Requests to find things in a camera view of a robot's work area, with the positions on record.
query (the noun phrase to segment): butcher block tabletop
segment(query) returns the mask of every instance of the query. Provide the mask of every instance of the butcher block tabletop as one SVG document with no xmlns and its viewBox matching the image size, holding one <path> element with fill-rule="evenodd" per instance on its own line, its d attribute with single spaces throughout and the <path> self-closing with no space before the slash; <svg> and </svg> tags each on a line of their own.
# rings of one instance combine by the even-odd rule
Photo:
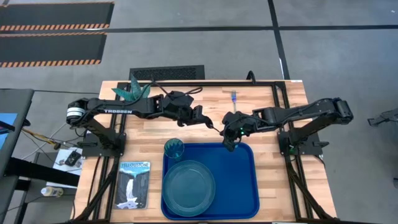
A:
<svg viewBox="0 0 398 224">
<path fill-rule="evenodd" d="M 128 81 L 104 81 L 101 86 L 99 98 L 104 100 L 114 100 L 115 93 L 112 91 L 112 88 L 116 88 L 118 82 Z M 290 107 L 308 104 L 307 97 L 305 96 L 304 85 L 301 81 L 286 80 L 281 82 L 285 82 L 286 84 Z M 187 92 L 195 87 L 165 86 L 164 88 L 167 91 L 175 90 Z M 253 109 L 275 106 L 272 90 L 269 86 L 205 86 L 201 93 L 191 95 L 194 98 L 192 108 L 197 105 L 202 105 L 203 114 L 213 121 L 213 124 L 217 129 L 222 130 L 223 125 L 221 121 L 223 116 L 229 111 L 233 112 L 233 104 L 231 101 L 231 92 L 233 90 L 236 90 L 237 95 L 236 108 L 238 111 L 243 113 L 251 114 Z M 164 94 L 159 87 L 151 87 L 150 96 L 159 94 Z M 283 105 L 281 93 L 279 93 L 279 99 L 281 105 Z M 95 116 L 95 119 L 102 125 L 108 127 L 111 122 L 111 115 L 99 114 Z M 297 121 L 294 124 L 296 127 L 300 127 L 305 125 L 307 122 L 309 122 L 309 120 Z M 176 121 L 172 121 L 167 118 L 145 120 L 139 119 L 133 115 L 127 116 L 125 132 L 127 134 L 127 143 L 124 155 L 121 157 L 121 161 L 150 162 L 151 168 L 148 203 L 146 209 L 113 209 L 111 213 L 111 223 L 174 222 L 165 218 L 160 209 L 164 144 L 170 138 L 179 138 L 184 143 L 222 142 L 222 136 L 220 136 L 215 130 L 208 129 L 204 124 L 181 128 L 177 126 Z M 252 134 L 250 137 L 244 136 L 242 138 L 242 142 L 248 144 L 254 153 L 257 185 L 260 197 L 260 209 L 257 215 L 253 218 L 236 221 L 294 221 L 294 211 L 285 168 L 285 160 L 279 153 L 277 131 Z M 96 157 L 89 157 L 84 161 L 75 198 L 76 215 L 79 215 L 86 207 L 96 162 Z M 95 176 L 91 198 L 94 196 L 98 188 L 102 162 L 103 159 L 101 158 Z M 309 191 L 324 210 L 331 216 L 335 217 L 335 207 L 333 205 L 328 179 L 323 164 L 314 156 L 309 155 L 302 156 L 302 162 Z M 110 170 L 112 163 L 113 160 L 110 159 L 108 171 Z M 297 189 L 297 195 L 300 202 L 301 214 L 304 217 L 305 207 L 303 197 L 299 189 Z M 105 216 L 107 199 L 108 192 L 105 192 L 101 203 L 99 218 L 104 218 Z"/>
</svg>

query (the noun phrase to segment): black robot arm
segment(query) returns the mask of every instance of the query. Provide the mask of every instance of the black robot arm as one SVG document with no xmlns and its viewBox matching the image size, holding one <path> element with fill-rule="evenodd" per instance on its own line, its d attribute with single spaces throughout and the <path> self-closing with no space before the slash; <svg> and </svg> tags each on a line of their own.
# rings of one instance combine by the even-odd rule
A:
<svg viewBox="0 0 398 224">
<path fill-rule="evenodd" d="M 136 101 L 100 100 L 98 98 L 76 100 L 68 105 L 67 123 L 72 128 L 86 128 L 97 139 L 85 139 L 80 146 L 83 156 L 117 156 L 123 154 L 123 133 L 116 133 L 111 128 L 105 128 L 93 119 L 97 114 L 133 114 L 143 119 L 158 117 L 170 118 L 177 121 L 179 126 L 206 124 L 213 127 L 211 119 L 202 115 L 202 106 L 191 108 L 193 98 L 180 91 L 171 91 L 164 97 L 157 95 L 141 98 Z"/>
<path fill-rule="evenodd" d="M 289 130 L 289 144 L 294 146 L 311 134 L 331 125 L 348 124 L 353 114 L 346 101 L 340 98 L 321 99 L 314 103 L 295 108 L 283 109 L 269 107 L 253 110 L 251 115 L 240 111 L 227 113 L 223 118 L 223 144 L 229 151 L 234 151 L 236 140 L 252 133 L 274 131 L 282 128 L 289 121 L 315 118 L 302 128 Z"/>
</svg>

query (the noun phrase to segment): black grate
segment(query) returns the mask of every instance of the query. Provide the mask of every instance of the black grate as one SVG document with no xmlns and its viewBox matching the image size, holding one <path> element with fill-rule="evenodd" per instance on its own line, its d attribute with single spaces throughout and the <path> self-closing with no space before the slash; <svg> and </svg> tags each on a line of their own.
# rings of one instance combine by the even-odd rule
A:
<svg viewBox="0 0 398 224">
<path fill-rule="evenodd" d="M 204 65 L 188 65 L 173 67 L 130 68 L 130 76 L 137 80 L 204 80 Z"/>
</svg>

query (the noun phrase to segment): fork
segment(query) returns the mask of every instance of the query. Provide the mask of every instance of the fork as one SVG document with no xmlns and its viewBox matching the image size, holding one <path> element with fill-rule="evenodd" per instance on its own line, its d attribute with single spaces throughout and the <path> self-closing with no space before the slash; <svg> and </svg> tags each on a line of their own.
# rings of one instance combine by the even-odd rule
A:
<svg viewBox="0 0 398 224">
<path fill-rule="evenodd" d="M 232 90 L 232 95 L 231 95 L 232 103 L 234 103 L 234 113 L 236 113 L 236 91 Z"/>
</svg>

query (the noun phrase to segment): book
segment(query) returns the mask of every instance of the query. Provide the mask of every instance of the book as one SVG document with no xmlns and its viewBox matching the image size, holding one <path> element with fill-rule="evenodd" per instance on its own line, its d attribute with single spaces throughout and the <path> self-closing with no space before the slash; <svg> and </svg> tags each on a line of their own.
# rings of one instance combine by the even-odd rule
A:
<svg viewBox="0 0 398 224">
<path fill-rule="evenodd" d="M 150 162 L 121 162 L 115 209 L 147 208 Z"/>
</svg>

